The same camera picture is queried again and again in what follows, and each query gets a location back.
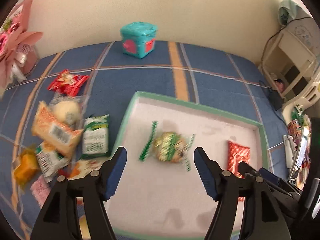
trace barcode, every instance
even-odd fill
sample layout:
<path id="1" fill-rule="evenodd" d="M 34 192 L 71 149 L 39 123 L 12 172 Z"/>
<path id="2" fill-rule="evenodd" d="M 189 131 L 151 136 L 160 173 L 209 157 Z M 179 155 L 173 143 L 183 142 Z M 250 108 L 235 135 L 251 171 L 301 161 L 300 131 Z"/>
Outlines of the barcode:
<path id="1" fill-rule="evenodd" d="M 52 126 L 50 134 L 57 138 L 57 140 L 62 142 L 63 144 L 69 144 L 70 135 L 57 125 Z"/>

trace beige snack package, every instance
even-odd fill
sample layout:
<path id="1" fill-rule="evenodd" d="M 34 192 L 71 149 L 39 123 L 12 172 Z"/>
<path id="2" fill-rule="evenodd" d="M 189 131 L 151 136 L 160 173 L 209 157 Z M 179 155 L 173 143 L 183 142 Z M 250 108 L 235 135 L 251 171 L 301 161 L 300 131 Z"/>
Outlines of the beige snack package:
<path id="1" fill-rule="evenodd" d="M 67 158 L 71 158 L 83 132 L 83 129 L 72 130 L 59 122 L 44 101 L 39 103 L 31 130 L 33 135 L 54 146 Z"/>

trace snack package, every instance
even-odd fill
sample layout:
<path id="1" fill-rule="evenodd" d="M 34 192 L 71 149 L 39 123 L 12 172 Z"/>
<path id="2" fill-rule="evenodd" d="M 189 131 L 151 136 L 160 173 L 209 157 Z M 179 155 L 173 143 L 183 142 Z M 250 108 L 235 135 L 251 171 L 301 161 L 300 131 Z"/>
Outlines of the snack package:
<path id="1" fill-rule="evenodd" d="M 250 160 L 250 148 L 242 146 L 240 144 L 228 141 L 228 168 L 237 177 L 242 178 L 242 175 L 238 171 L 238 165 L 240 162 L 246 162 L 249 164 Z M 244 197 L 239 197 L 238 201 L 244 201 Z"/>
<path id="2" fill-rule="evenodd" d="M 68 180 L 84 178 L 91 171 L 99 170 L 102 164 L 109 159 L 109 157 L 98 157 L 90 160 L 77 161 Z"/>
<path id="3" fill-rule="evenodd" d="M 68 69 L 63 70 L 49 85 L 48 90 L 64 93 L 74 97 L 78 94 L 81 86 L 87 81 L 87 75 L 73 75 Z"/>
<path id="4" fill-rule="evenodd" d="M 39 136 L 54 146 L 63 156 L 71 158 L 80 141 L 83 129 L 72 130 L 66 124 L 59 122 L 46 103 L 41 101 L 31 131 L 33 135 Z"/>
<path id="5" fill-rule="evenodd" d="M 108 152 L 109 115 L 86 118 L 84 121 L 81 158 L 105 156 Z"/>
<path id="6" fill-rule="evenodd" d="M 34 198 L 37 200 L 40 208 L 42 208 L 51 191 L 42 175 L 40 175 L 40 177 L 31 185 L 30 190 Z"/>
<path id="7" fill-rule="evenodd" d="M 156 136 L 157 125 L 157 121 L 152 122 L 149 140 L 140 154 L 139 160 L 145 161 L 145 159 L 153 153 L 153 155 L 162 162 L 184 162 L 187 171 L 190 171 L 191 166 L 187 158 L 187 152 L 194 141 L 195 134 L 193 134 L 189 140 L 175 132 L 163 132 Z"/>
<path id="8" fill-rule="evenodd" d="M 36 156 L 46 182 L 52 181 L 58 170 L 67 166 L 70 162 L 68 158 L 58 153 L 54 146 L 47 142 L 41 143 L 36 148 Z"/>
<path id="9" fill-rule="evenodd" d="M 64 122 L 71 128 L 78 128 L 82 119 L 83 102 L 84 96 L 68 97 L 56 92 L 49 103 L 49 108 L 58 121 Z"/>
<path id="10" fill-rule="evenodd" d="M 20 186 L 25 185 L 39 170 L 35 149 L 26 148 L 19 155 L 20 164 L 13 172 L 13 176 Z"/>

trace pink package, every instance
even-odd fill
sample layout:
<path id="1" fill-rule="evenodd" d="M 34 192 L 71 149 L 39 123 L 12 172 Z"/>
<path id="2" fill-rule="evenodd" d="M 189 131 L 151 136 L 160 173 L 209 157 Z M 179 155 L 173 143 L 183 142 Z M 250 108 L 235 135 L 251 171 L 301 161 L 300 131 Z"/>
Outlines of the pink package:
<path id="1" fill-rule="evenodd" d="M 42 208 L 51 190 L 42 175 L 31 185 L 30 190 L 37 200 L 40 208 Z"/>

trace yellow wrapper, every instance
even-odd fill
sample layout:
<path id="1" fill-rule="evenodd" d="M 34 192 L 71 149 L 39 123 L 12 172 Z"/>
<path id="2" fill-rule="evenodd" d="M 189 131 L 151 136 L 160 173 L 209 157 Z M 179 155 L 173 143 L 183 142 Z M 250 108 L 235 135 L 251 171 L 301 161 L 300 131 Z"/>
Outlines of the yellow wrapper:
<path id="1" fill-rule="evenodd" d="M 35 149 L 27 148 L 20 154 L 20 165 L 14 170 L 13 176 L 20 186 L 26 184 L 39 170 Z"/>
<path id="2" fill-rule="evenodd" d="M 39 136 L 67 158 L 71 158 L 83 129 L 72 130 L 68 125 L 59 122 L 49 110 L 46 103 L 39 103 L 32 124 L 32 134 Z"/>

